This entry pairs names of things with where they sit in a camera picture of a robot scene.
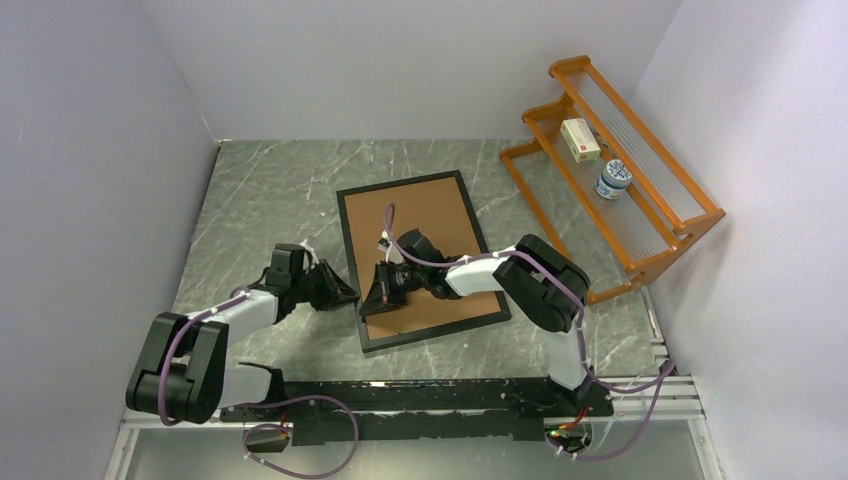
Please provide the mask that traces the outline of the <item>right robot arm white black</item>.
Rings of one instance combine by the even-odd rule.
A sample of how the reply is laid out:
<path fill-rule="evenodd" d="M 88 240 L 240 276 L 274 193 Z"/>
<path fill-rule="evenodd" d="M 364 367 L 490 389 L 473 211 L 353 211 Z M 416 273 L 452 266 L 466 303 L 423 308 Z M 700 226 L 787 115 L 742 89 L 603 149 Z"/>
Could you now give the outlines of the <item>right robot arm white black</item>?
<path fill-rule="evenodd" d="M 572 415 L 587 403 L 588 374 L 575 322 L 585 306 L 590 280 L 574 262 L 533 234 L 504 250 L 476 256 L 446 257 L 418 229 L 398 238 L 384 232 L 379 244 L 385 258 L 375 266 L 372 286 L 360 307 L 363 315 L 398 310 L 418 290 L 445 301 L 501 292 L 547 332 L 553 408 Z"/>

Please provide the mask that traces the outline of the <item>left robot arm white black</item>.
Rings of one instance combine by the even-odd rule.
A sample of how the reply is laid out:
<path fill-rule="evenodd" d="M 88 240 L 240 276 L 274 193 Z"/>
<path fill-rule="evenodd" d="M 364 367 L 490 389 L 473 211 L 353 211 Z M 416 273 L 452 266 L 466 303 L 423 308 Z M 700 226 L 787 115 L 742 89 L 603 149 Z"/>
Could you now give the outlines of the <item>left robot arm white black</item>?
<path fill-rule="evenodd" d="M 234 288 L 223 302 L 153 319 L 128 380 L 125 405 L 157 416 L 165 426 L 203 424 L 219 411 L 274 420 L 289 401 L 282 370 L 255 362 L 231 366 L 229 348 L 280 323 L 300 304 L 321 312 L 358 299 L 312 248 L 278 243 L 260 277 Z"/>

